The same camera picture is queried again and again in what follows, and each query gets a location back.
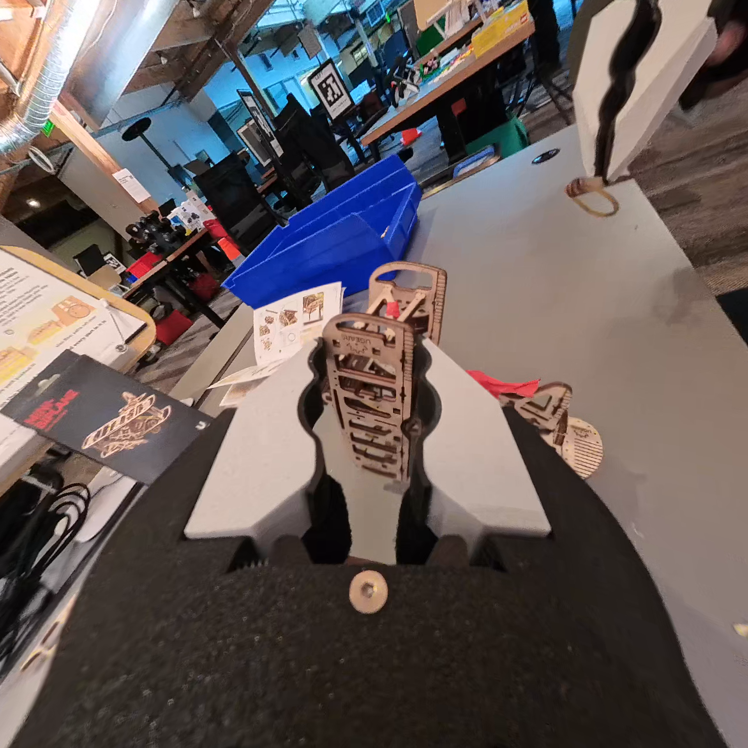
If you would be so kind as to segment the black floor mat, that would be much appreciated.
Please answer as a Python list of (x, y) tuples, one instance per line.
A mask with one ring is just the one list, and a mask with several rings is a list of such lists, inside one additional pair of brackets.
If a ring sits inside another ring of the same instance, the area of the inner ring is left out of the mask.
[(734, 328), (747, 344), (747, 288), (736, 289), (716, 296), (716, 300)]

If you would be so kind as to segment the grey sheet metal duct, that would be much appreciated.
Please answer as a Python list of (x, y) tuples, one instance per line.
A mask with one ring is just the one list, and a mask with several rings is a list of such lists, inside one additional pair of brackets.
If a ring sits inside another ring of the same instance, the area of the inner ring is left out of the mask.
[(107, 118), (167, 24), (178, 1), (104, 1), (60, 96), (94, 128)]

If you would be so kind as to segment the framed fiducial marker sign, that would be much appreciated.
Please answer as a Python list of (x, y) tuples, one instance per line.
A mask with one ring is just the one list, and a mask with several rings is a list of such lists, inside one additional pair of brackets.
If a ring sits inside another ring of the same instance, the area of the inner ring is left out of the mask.
[(331, 122), (343, 119), (356, 106), (331, 58), (311, 73), (308, 83)]

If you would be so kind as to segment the blue plastic bin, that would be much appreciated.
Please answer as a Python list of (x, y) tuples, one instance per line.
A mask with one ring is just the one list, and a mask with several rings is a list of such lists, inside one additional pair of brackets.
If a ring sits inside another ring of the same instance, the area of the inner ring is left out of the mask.
[(364, 291), (378, 267), (404, 257), (421, 198), (389, 155), (273, 229), (222, 287), (254, 309), (335, 282)]

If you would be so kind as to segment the white plastic device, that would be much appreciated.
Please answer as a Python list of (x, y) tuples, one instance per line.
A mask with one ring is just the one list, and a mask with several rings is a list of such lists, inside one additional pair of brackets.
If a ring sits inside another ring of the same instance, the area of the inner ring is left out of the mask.
[(101, 468), (88, 483), (88, 512), (80, 531), (76, 534), (76, 542), (87, 543), (99, 535), (136, 486), (137, 482), (134, 479), (108, 467)]

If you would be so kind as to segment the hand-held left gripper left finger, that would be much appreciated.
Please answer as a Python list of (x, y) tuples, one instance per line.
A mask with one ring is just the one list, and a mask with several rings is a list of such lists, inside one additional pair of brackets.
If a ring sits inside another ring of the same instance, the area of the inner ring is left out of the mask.
[(313, 563), (348, 559), (345, 495), (314, 431), (325, 372), (323, 341), (314, 340), (244, 398), (187, 520), (188, 539), (249, 538), (268, 556), (293, 536)]

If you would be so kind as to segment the grey desk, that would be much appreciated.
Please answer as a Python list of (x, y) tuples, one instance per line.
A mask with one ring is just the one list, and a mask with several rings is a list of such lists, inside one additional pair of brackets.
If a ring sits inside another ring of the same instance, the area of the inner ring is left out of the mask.
[[(551, 148), (544, 164), (531, 161)], [(550, 538), (488, 566), (230, 570), (182, 538), (228, 419), (105, 544), (12, 746), (746, 746), (746, 346), (636, 183), (587, 215), (573, 128), (433, 198), (441, 350), (567, 382), (602, 433), (580, 480), (506, 418)]]

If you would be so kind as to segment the wooden biplane model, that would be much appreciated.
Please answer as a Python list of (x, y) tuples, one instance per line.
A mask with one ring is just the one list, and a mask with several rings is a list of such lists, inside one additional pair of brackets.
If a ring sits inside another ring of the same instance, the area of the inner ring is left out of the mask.
[[(334, 405), (353, 462), (389, 480), (408, 482), (409, 447), (402, 427), (413, 409), (414, 348), (424, 339), (440, 342), (446, 286), (442, 268), (387, 263), (369, 278), (366, 312), (338, 316), (323, 333), (326, 399)], [(399, 304), (398, 320), (385, 316), (391, 301)], [(601, 466), (599, 431), (568, 413), (570, 385), (551, 382), (533, 397), (497, 400), (537, 427), (578, 476), (588, 479)]]

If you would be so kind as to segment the wooden model part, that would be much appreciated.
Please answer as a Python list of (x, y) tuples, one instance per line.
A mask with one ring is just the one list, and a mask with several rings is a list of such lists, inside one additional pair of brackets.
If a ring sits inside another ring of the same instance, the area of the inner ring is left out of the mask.
[[(587, 215), (598, 219), (607, 219), (616, 215), (620, 210), (619, 201), (607, 190), (607, 184), (599, 176), (578, 177), (566, 185), (566, 195)], [(598, 210), (585, 202), (587, 195), (596, 195), (608, 203), (609, 208)]]

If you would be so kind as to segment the person's right hand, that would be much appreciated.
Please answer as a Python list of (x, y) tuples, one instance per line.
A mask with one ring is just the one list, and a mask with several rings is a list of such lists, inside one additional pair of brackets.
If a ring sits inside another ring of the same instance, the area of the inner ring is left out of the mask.
[(711, 60), (721, 64), (737, 51), (746, 40), (747, 28), (741, 21), (732, 20), (720, 32)]

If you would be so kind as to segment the green bin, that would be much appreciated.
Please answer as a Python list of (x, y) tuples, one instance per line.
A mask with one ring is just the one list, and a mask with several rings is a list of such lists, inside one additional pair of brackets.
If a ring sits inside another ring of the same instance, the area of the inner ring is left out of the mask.
[(505, 159), (527, 149), (529, 145), (530, 139), (524, 123), (513, 115), (507, 122), (468, 142), (465, 152), (468, 155), (475, 155), (491, 146), (495, 155)]

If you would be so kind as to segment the long wooden table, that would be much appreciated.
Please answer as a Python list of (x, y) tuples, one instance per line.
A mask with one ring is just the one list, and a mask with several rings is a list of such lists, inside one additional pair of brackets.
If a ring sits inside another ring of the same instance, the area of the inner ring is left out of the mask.
[(456, 163), (486, 145), (499, 142), (497, 129), (506, 128), (514, 120), (503, 96), (499, 81), (500, 61), (513, 50), (524, 51), (533, 38), (532, 18), (517, 26), (502, 40), (496, 41), (477, 55), (478, 38), (472, 51), (439, 81), (420, 87), (419, 93), (398, 107), (391, 106), (385, 116), (363, 136), (380, 159), (379, 142), (391, 134), (414, 129), (435, 118), (449, 163)]

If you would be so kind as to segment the instruction poster board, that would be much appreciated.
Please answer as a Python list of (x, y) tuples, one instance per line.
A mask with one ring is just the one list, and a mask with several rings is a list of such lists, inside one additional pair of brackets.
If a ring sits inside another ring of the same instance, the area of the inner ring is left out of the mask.
[(63, 351), (125, 370), (155, 337), (140, 307), (41, 254), (2, 245), (2, 406)]

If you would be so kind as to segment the yellow cardboard box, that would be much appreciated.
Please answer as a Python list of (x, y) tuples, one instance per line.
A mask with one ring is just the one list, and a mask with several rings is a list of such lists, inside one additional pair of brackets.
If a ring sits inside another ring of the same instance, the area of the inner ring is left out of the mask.
[(530, 38), (535, 23), (528, 1), (501, 5), (473, 33), (471, 51), (477, 59), (497, 52), (502, 54)]

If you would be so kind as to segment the silver flexible duct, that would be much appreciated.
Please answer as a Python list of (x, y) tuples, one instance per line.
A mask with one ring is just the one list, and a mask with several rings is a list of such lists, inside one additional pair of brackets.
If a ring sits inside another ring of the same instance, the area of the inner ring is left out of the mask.
[(100, 1), (53, 1), (12, 110), (1, 122), (1, 154), (35, 138), (49, 119), (98, 12)]

